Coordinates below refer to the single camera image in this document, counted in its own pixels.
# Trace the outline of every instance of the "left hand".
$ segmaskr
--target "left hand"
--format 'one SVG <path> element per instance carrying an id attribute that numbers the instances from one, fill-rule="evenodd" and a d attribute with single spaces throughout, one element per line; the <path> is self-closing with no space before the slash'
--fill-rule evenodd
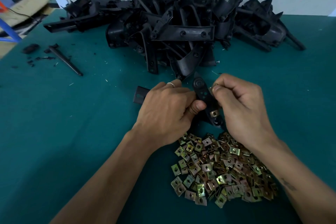
<path id="1" fill-rule="evenodd" d="M 154 150 L 171 144 L 190 128 L 194 116 L 206 108 L 194 91 L 182 88 L 180 80 L 160 82 L 149 91 L 132 130 L 149 140 Z"/>

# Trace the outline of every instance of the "pile of metal clips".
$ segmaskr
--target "pile of metal clips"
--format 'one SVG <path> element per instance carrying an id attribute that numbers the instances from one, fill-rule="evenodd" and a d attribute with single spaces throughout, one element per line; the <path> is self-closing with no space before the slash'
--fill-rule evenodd
<path id="1" fill-rule="evenodd" d="M 238 197 L 259 202 L 278 195 L 271 172 L 229 133 L 221 133 L 217 140 L 209 133 L 204 139 L 185 133 L 178 142 L 175 154 L 182 159 L 171 166 L 176 177 L 171 185 L 178 196 L 185 192 L 185 198 L 205 206 L 215 198 L 223 208 Z"/>
<path id="2" fill-rule="evenodd" d="M 44 24 L 51 33 L 86 31 L 109 24 L 110 48 L 131 47 L 145 57 L 149 73 L 170 66 L 184 80 L 198 66 L 216 66 L 215 41 L 224 49 L 232 36 L 271 51 L 285 38 L 300 43 L 273 13 L 272 0 L 77 0 L 64 8 L 67 18 Z"/>

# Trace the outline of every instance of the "forearm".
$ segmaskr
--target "forearm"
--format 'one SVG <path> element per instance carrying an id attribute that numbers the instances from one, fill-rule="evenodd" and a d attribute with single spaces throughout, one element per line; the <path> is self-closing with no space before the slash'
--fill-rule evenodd
<path id="1" fill-rule="evenodd" d="M 336 194 L 277 138 L 252 152 L 286 189 L 304 223 L 335 223 Z"/>
<path id="2" fill-rule="evenodd" d="M 153 152 L 145 140 L 136 131 L 129 131 L 114 153 L 50 224 L 115 223 Z"/>

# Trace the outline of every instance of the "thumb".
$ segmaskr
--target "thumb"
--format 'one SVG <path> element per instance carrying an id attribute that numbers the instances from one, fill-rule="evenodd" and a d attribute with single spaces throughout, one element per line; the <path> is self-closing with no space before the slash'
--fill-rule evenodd
<path id="1" fill-rule="evenodd" d="M 191 105 L 185 110 L 182 120 L 187 120 L 191 122 L 196 114 L 207 108 L 207 105 L 202 100 L 195 100 Z"/>
<path id="2" fill-rule="evenodd" d="M 217 101 L 223 107 L 224 115 L 226 111 L 231 111 L 239 107 L 240 102 L 233 95 L 232 90 L 222 87 L 220 85 L 216 85 L 212 88 L 212 92 L 213 92 L 213 96 L 217 99 Z"/>

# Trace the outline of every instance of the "silver ring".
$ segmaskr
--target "silver ring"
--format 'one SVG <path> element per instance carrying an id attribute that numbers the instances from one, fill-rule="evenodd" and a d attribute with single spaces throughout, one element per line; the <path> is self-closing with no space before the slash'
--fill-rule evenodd
<path id="1" fill-rule="evenodd" d="M 172 83 L 172 82 L 168 82 L 166 85 L 168 85 L 168 84 L 171 84 L 171 85 L 173 86 L 173 88 L 175 88 L 174 83 Z"/>

